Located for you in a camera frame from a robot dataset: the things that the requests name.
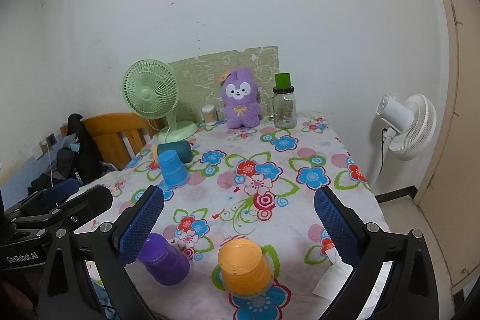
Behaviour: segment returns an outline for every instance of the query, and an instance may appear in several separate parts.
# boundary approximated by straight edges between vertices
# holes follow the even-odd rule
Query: fan cord
[[[155,127],[152,125],[152,123],[150,122],[150,120],[148,120],[148,124],[149,124],[153,129],[155,129],[155,130],[157,130],[157,131],[161,131],[161,129],[155,128]],[[167,137],[169,136],[170,130],[171,130],[171,128],[169,127],[169,129],[166,131],[165,143],[167,143]]]
[[[155,127],[152,125],[152,123],[150,122],[150,120],[148,120],[148,124],[149,124],[153,129],[155,129],[155,130],[157,130],[157,131],[161,131],[161,129],[155,128]]]
[[[388,131],[387,128],[383,128],[382,130],[382,166],[380,167],[380,172],[378,173],[378,175],[380,175],[380,173],[382,172],[382,169],[383,169],[383,160],[384,160],[384,155],[383,155],[383,134]]]

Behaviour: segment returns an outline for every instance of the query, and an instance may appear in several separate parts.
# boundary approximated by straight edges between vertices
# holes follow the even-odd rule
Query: fan base
[[[177,129],[169,131],[169,127],[163,128],[157,134],[157,140],[161,144],[173,143],[174,141],[185,140],[193,135],[198,129],[195,122],[179,121],[177,122]]]

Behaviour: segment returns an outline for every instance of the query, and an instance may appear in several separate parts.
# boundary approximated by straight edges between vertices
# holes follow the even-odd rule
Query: baseboard
[[[392,199],[410,196],[414,199],[415,195],[417,194],[418,189],[415,186],[408,186],[404,187],[403,189],[394,190],[389,193],[383,193],[376,195],[375,198],[378,203],[391,201]]]

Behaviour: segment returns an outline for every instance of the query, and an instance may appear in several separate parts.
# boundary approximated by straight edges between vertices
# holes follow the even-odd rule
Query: yellow bow
[[[244,111],[244,110],[247,110],[247,107],[246,107],[246,106],[244,106],[244,107],[234,107],[234,108],[233,108],[233,111],[234,111],[234,112],[237,112],[237,117],[240,116],[240,115],[244,115],[244,114],[243,114],[243,111]]]

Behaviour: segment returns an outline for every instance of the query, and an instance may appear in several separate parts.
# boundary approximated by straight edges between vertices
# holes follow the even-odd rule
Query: green lid
[[[290,74],[286,72],[282,74],[275,74],[275,87],[279,90],[286,90],[290,88]]]

